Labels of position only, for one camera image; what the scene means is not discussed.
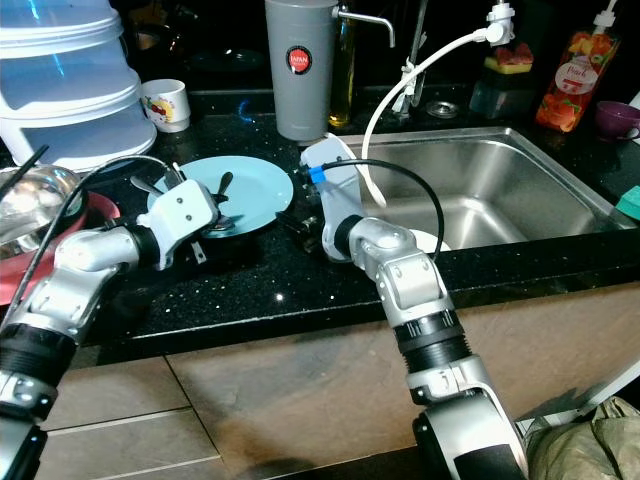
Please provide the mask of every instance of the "robotic arm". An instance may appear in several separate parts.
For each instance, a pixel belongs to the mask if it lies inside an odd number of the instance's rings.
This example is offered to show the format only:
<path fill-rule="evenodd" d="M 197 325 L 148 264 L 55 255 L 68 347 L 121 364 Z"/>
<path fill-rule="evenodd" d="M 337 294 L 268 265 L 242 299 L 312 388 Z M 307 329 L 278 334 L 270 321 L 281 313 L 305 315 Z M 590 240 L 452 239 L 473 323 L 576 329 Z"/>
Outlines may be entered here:
<path fill-rule="evenodd" d="M 176 247 L 219 215 L 206 187 L 186 180 L 136 225 L 80 231 L 58 246 L 52 274 L 0 329 L 1 479 L 35 476 L 47 439 L 36 424 L 47 418 L 109 281 L 139 266 L 168 268 Z"/>
<path fill-rule="evenodd" d="M 409 374 L 411 397 L 425 410 L 414 421 L 418 448 L 434 479 L 524 479 L 526 457 L 479 356 L 467 345 L 435 263 L 406 228 L 365 218 L 353 166 L 338 139 L 302 154 L 325 213 L 322 243 L 334 261 L 352 261 L 375 282 Z"/>

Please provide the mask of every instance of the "black countertop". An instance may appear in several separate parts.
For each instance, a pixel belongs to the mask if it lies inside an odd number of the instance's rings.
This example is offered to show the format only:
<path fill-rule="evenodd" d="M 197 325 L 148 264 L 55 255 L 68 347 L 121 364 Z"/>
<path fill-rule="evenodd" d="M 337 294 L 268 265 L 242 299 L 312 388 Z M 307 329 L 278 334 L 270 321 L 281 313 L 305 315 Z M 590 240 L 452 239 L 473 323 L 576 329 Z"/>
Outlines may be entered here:
<path fill-rule="evenodd" d="M 243 98 L 192 98 L 196 113 L 191 127 L 178 134 L 159 134 L 149 153 L 179 164 L 214 155 L 272 161 L 294 181 L 290 212 L 304 213 L 303 195 L 292 173 L 299 146 L 277 134 L 273 114 L 260 113 L 269 109 L 264 96 L 251 97 L 253 108 L 245 103 L 238 109 Z M 203 115 L 212 110 L 224 114 Z M 337 133 L 362 133 L 368 118 L 368 113 L 356 116 L 350 127 Z M 595 140 L 592 127 L 583 123 L 571 135 L 531 125 L 515 129 L 615 204 L 640 184 L 640 146 Z M 409 124 L 386 118 L 376 132 L 480 125 L 487 122 L 469 115 L 447 121 L 416 116 Z M 129 185 L 132 173 L 147 179 L 158 175 L 153 167 L 131 165 L 104 175 L 92 189 L 116 200 L 125 215 L 140 213 L 146 194 Z M 80 364 L 384 318 L 375 287 L 364 273 L 304 253 L 277 222 L 241 237 L 204 241 L 203 248 L 209 256 L 205 264 L 188 261 L 168 272 L 140 272 L 117 282 L 112 301 L 79 352 L 84 358 Z M 640 229 L 442 252 L 438 267 L 457 308 L 633 282 L 640 280 Z"/>

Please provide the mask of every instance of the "white mug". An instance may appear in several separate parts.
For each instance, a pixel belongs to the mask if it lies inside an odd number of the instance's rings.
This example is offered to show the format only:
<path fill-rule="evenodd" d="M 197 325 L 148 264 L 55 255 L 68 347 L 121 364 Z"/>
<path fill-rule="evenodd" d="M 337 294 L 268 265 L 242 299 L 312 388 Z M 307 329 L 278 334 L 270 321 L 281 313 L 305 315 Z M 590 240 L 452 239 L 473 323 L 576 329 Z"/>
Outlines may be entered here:
<path fill-rule="evenodd" d="M 151 80 L 142 84 L 142 105 L 147 117 L 161 132 L 175 133 L 189 126 L 189 102 L 180 80 Z"/>

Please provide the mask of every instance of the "sink basin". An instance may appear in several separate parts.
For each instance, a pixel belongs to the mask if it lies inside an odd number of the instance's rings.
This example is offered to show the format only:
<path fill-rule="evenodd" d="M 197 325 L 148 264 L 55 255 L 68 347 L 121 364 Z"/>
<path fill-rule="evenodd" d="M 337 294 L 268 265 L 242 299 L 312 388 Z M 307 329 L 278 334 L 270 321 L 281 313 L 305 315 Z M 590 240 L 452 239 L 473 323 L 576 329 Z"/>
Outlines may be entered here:
<path fill-rule="evenodd" d="M 342 139 L 360 153 L 362 136 Z M 369 158 L 413 170 L 433 187 L 452 249 L 635 228 L 613 206 L 509 128 L 373 135 Z M 382 168 L 372 177 L 387 199 L 375 205 L 361 185 L 369 214 L 437 231 L 435 209 L 411 179 Z"/>

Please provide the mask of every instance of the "white hose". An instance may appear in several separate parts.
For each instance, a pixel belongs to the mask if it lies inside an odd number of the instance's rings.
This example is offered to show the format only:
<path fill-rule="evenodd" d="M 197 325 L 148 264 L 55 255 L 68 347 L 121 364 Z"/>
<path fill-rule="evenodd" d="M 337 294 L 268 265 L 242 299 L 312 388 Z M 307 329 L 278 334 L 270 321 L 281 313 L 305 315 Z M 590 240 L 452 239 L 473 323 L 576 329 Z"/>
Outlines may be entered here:
<path fill-rule="evenodd" d="M 364 133 L 364 139 L 362 141 L 362 155 L 361 155 L 361 157 L 363 159 L 368 158 L 368 155 L 369 155 L 369 142 L 371 140 L 371 134 L 373 133 L 373 129 L 375 128 L 376 123 L 378 122 L 378 120 L 380 118 L 380 115 L 382 115 L 382 112 L 384 111 L 385 108 L 387 108 L 387 105 L 389 105 L 391 100 L 393 100 L 394 97 L 398 93 L 400 93 L 400 91 L 409 82 L 411 82 L 411 80 L 413 80 L 415 77 L 420 75 L 424 70 L 426 70 L 436 60 L 439 60 L 441 57 L 443 57 L 444 55 L 446 55 L 450 51 L 455 50 L 456 48 L 458 48 L 458 47 L 460 47 L 460 46 L 462 46 L 462 45 L 464 45 L 466 43 L 481 42 L 481 41 L 485 40 L 486 32 L 487 32 L 486 28 L 480 28 L 480 29 L 476 30 L 475 32 L 470 33 L 469 35 L 465 35 L 464 37 L 460 37 L 457 40 L 454 40 L 453 42 L 445 45 L 440 50 L 438 50 L 433 55 L 431 55 L 429 58 L 424 60 L 409 75 L 407 75 L 402 80 L 400 80 L 396 84 L 396 86 L 391 89 L 391 91 L 389 93 L 387 93 L 387 95 L 382 99 L 382 101 L 378 105 L 378 108 L 376 108 L 375 112 L 373 112 L 373 115 L 371 116 L 371 120 L 369 120 L 369 124 L 367 125 L 367 130 Z M 383 208 L 386 207 L 387 206 L 387 201 L 385 200 L 385 198 L 382 195 L 382 192 L 380 191 L 378 186 L 373 182 L 373 179 L 371 178 L 371 174 L 369 173 L 369 167 L 367 165 L 359 165 L 358 170 L 360 171 L 360 174 L 364 178 L 364 181 L 365 181 L 365 183 L 367 185 L 367 188 L 369 189 L 369 192 L 371 193 L 371 196 L 373 197 L 374 201 L 380 207 L 383 207 Z"/>

